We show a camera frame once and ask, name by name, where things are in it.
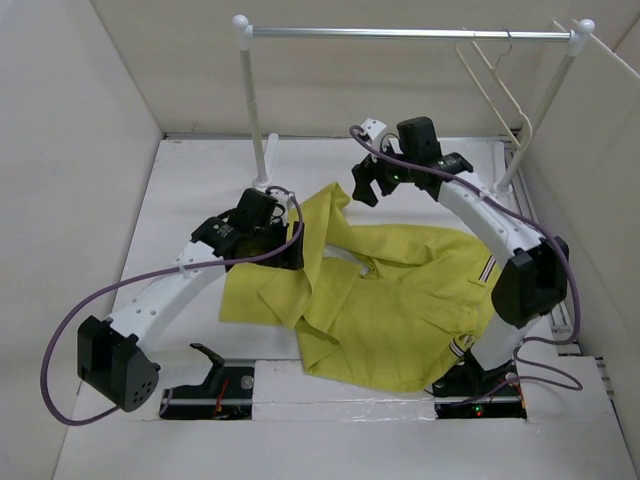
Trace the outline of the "yellow trousers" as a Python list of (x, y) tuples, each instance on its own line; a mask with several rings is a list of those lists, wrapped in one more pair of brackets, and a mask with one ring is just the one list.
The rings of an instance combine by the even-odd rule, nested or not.
[(294, 330), (309, 375), (419, 391), (483, 334), (499, 266), (458, 230), (352, 225), (349, 201), (332, 183), (293, 213), (305, 226), (302, 269), (232, 267), (220, 318)]

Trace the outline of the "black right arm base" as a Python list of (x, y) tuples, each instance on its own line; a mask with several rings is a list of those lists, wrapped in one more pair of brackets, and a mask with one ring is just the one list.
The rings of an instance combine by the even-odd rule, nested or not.
[(466, 353), (425, 391), (434, 397), (438, 420), (525, 419), (519, 387), (506, 383), (509, 374), (516, 374), (512, 361), (484, 370)]

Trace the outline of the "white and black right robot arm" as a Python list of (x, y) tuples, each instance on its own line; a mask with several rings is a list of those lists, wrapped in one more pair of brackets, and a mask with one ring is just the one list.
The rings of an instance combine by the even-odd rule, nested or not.
[(567, 244), (501, 205), (461, 154), (443, 153), (430, 118), (399, 123), (395, 144), (386, 141), (387, 127), (378, 120), (353, 125), (349, 133), (369, 153), (352, 170), (355, 200), (375, 206), (373, 183), (383, 196), (402, 183), (412, 184), (455, 214), (499, 268), (491, 292), (494, 316), (470, 349), (471, 363), (462, 369), (465, 387), (486, 393), (532, 326), (566, 299)]

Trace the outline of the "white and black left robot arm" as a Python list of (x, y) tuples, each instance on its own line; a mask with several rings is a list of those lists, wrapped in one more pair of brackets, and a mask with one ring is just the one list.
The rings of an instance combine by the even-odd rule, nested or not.
[(163, 351), (159, 339), (210, 284), (238, 264), (296, 271), (303, 267), (304, 223), (295, 194), (283, 187), (246, 189), (238, 204), (206, 219), (167, 272), (106, 319), (94, 316), (77, 333), (79, 377), (118, 409), (133, 412), (157, 390), (191, 387), (212, 396), (222, 387), (224, 360), (201, 343)]

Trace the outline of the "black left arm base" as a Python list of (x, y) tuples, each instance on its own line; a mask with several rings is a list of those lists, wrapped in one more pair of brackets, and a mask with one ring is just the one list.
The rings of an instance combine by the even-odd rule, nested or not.
[(208, 359), (209, 370), (197, 385), (166, 390), (159, 408), (163, 420), (236, 421), (252, 418), (255, 360), (225, 360), (200, 343), (190, 348)]

